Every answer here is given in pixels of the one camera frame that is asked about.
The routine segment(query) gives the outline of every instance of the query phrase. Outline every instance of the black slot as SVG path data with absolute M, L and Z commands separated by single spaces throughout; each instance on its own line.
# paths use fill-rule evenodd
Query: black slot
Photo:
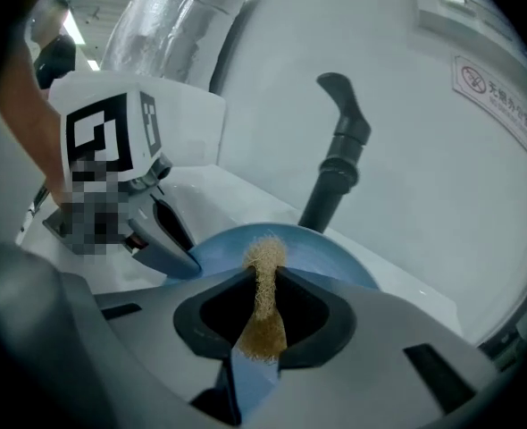
M 475 391 L 428 343 L 403 350 L 445 414 L 463 406 Z
M 288 341 L 280 370 L 322 366 L 353 337 L 355 312 L 343 298 L 287 268 L 275 274 L 275 301 Z
M 134 303 L 119 305 L 117 307 L 103 308 L 101 313 L 108 321 L 114 318 L 120 318 L 121 316 L 130 315 L 131 313 L 136 313 L 142 310 L 140 306 Z
M 222 361 L 222 368 L 215 386 L 196 396 L 190 405 L 227 425 L 241 424 L 242 418 L 239 413 L 229 358 Z
M 254 311 L 255 269 L 184 300 L 174 312 L 174 328 L 198 356 L 227 359 Z
M 178 216 L 166 202 L 154 197 L 153 199 L 155 201 L 153 212 L 160 228 L 164 233 L 172 237 L 182 249 L 185 251 L 191 250 L 194 247 L 194 243 L 184 230 L 184 227 L 182 227 Z

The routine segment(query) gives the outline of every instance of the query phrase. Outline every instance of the person's arm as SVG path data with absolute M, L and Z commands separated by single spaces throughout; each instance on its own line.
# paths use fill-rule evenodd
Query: person's arm
M 44 173 L 47 188 L 60 203 L 63 187 L 61 117 L 42 97 L 28 47 L 21 37 L 11 48 L 0 71 L 0 114 Z

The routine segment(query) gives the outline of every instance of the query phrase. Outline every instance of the blue bowl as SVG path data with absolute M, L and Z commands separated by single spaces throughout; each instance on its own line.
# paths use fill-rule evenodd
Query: blue bowl
M 318 273 L 369 289 L 379 288 L 367 270 L 348 251 L 323 234 L 297 225 L 241 225 L 214 235 L 193 247 L 189 253 L 202 267 L 199 277 L 226 272 L 240 268 L 249 246 L 262 237 L 278 237 L 285 243 L 288 250 L 287 268 Z

